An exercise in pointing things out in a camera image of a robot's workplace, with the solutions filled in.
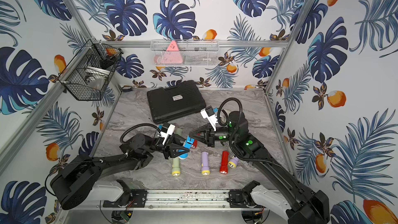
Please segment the green flashlight front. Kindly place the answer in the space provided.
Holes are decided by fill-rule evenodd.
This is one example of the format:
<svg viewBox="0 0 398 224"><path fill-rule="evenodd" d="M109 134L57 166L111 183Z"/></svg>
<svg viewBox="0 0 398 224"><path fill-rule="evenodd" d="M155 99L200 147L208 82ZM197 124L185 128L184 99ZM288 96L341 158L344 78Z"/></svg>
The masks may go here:
<svg viewBox="0 0 398 224"><path fill-rule="evenodd" d="M179 176L180 174L181 174L180 159L179 158L173 158L172 175L173 176Z"/></svg>

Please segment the green flashlight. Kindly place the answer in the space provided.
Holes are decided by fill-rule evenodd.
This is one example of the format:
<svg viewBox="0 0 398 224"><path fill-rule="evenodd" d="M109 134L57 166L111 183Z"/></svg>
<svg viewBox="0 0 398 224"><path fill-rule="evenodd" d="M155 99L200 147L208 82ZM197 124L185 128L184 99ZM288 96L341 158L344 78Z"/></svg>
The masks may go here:
<svg viewBox="0 0 398 224"><path fill-rule="evenodd" d="M180 159L179 158L173 158L172 175L173 176L179 176L180 174L181 174Z"/></svg>
<svg viewBox="0 0 398 224"><path fill-rule="evenodd" d="M182 129L181 128L177 128L176 129L176 134L182 136Z"/></svg>

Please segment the purple flashlight front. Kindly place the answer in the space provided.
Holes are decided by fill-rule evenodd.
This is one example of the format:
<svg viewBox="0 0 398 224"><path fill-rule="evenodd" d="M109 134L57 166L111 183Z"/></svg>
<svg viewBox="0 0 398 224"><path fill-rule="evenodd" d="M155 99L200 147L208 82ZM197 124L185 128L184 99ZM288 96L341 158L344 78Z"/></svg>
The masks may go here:
<svg viewBox="0 0 398 224"><path fill-rule="evenodd" d="M207 151L202 152L201 159L202 159L201 173L202 173L202 175L209 175L210 168L209 168L208 152Z"/></svg>

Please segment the red flashlight front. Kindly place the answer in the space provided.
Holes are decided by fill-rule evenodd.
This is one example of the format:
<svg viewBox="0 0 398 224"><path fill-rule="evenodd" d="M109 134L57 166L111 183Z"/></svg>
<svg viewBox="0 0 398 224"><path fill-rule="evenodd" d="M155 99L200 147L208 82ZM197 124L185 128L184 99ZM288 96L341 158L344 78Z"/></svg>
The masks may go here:
<svg viewBox="0 0 398 224"><path fill-rule="evenodd" d="M229 152L223 151L222 152L222 159L220 164L219 172L221 174L228 174L228 162L229 162Z"/></svg>

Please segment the red flashlight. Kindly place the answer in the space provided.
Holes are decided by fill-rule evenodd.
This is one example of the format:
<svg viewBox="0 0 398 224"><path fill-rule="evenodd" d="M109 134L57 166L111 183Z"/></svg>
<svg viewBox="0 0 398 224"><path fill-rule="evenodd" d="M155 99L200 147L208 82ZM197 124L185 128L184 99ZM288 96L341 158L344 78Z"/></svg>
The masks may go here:
<svg viewBox="0 0 398 224"><path fill-rule="evenodd" d="M196 149L196 148L197 148L197 146L198 146L198 141L197 141L197 140L195 140L195 141L193 142L193 144L192 144L191 148L192 148L192 149Z"/></svg>
<svg viewBox="0 0 398 224"><path fill-rule="evenodd" d="M221 174L228 174L228 162L229 162L229 152L223 151L222 152L222 159L220 164L219 172Z"/></svg>

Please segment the green flashlight back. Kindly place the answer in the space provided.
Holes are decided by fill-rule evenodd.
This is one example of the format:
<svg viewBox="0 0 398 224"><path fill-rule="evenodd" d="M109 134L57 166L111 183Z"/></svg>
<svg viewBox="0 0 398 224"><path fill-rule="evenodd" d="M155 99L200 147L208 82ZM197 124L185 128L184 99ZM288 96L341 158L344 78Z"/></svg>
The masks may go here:
<svg viewBox="0 0 398 224"><path fill-rule="evenodd" d="M181 128L177 128L176 129L176 134L182 136L182 129Z"/></svg>

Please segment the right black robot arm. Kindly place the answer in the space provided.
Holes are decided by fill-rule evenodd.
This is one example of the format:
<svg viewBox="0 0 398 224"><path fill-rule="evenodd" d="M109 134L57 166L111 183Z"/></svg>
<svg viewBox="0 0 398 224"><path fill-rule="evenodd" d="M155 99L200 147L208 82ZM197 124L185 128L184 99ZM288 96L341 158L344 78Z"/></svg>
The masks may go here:
<svg viewBox="0 0 398 224"><path fill-rule="evenodd" d="M235 158L252 164L279 191L276 194L252 181L242 189L241 201L230 200L232 206L263 206L289 224L327 224L331 220L328 196L301 183L249 132L240 100L230 97L219 108L208 106L200 113L208 124L191 131L191 138L209 147L227 142Z"/></svg>

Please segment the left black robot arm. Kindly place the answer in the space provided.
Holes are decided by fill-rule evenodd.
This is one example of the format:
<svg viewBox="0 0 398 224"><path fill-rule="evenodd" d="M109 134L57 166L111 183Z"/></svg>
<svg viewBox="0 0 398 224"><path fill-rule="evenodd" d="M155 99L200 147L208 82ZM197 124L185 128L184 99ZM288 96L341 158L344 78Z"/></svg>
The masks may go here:
<svg viewBox="0 0 398 224"><path fill-rule="evenodd" d="M121 140L120 155L78 155L64 165L50 182L62 209L70 210L83 203L100 178L146 167L153 159L154 152L162 153L166 159L189 153L190 150L183 146L183 137L174 130L174 125L165 123L157 128L158 135L155 138L138 133L127 141Z"/></svg>

